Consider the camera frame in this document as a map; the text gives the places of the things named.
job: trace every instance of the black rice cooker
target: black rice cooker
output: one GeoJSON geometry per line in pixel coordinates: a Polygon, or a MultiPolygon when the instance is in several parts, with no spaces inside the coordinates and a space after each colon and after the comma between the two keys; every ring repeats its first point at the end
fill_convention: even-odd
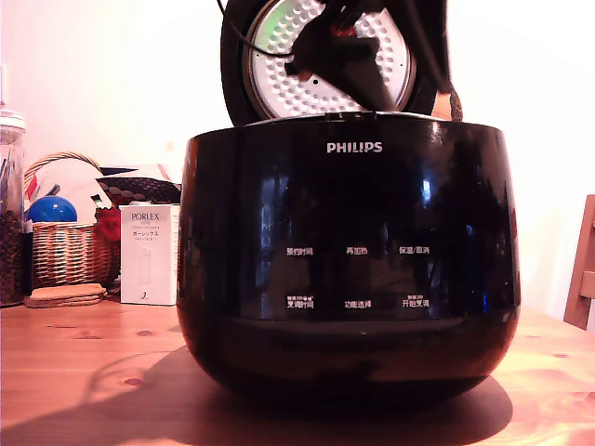
{"type": "Polygon", "coordinates": [[[283,404],[480,384],[521,303],[502,133],[406,111],[270,116],[277,98],[255,95],[241,108],[259,119],[187,149],[177,307],[200,366],[283,404]]]}

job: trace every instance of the power cord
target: power cord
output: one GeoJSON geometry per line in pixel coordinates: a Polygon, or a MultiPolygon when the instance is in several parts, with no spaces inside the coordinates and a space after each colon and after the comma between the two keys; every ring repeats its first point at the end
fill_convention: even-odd
{"type": "Polygon", "coordinates": [[[248,42],[248,39],[246,39],[245,36],[242,35],[240,30],[238,30],[237,27],[233,23],[231,23],[231,20],[227,17],[227,13],[225,12],[225,8],[221,4],[221,0],[217,0],[217,4],[219,6],[219,9],[221,10],[221,14],[223,14],[223,21],[230,25],[230,27],[233,29],[233,32],[238,36],[238,39],[240,39],[244,45],[257,51],[260,54],[264,54],[265,56],[270,56],[272,58],[288,59],[294,56],[293,51],[290,51],[289,53],[270,53],[269,51],[265,51],[264,49],[259,48],[251,42],[248,42]]]}

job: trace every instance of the inner lid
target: inner lid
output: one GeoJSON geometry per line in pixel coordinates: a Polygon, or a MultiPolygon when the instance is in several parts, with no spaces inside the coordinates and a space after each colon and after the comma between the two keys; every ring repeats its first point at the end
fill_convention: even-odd
{"type": "MultiPolygon", "coordinates": [[[[256,16],[248,33],[253,45],[273,53],[287,53],[304,26],[320,15],[324,5],[315,0],[271,0],[256,16]]],[[[413,88],[416,64],[401,32],[389,13],[364,14],[355,23],[359,37],[376,37],[380,43],[377,66],[401,111],[413,88]]],[[[244,57],[245,88],[264,119],[364,110],[350,96],[313,75],[300,82],[287,76],[278,59],[247,50],[244,57]]]]}

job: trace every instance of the wicker basket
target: wicker basket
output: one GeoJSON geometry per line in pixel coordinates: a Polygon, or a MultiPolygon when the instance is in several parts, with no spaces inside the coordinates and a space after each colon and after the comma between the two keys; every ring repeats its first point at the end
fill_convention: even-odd
{"type": "MultiPolygon", "coordinates": [[[[54,153],[27,170],[25,189],[39,169],[64,159],[84,161],[99,170],[99,165],[84,155],[69,151],[54,153]]],[[[120,243],[105,239],[97,224],[33,223],[33,289],[81,283],[107,286],[117,279],[119,272],[120,243]]]]}

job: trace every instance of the wood grain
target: wood grain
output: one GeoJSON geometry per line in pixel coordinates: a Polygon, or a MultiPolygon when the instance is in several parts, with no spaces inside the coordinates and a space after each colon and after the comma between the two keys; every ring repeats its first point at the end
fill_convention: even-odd
{"type": "Polygon", "coordinates": [[[174,308],[5,308],[4,445],[593,445],[595,336],[529,308],[472,391],[422,413],[247,406],[196,364],[174,308]]]}

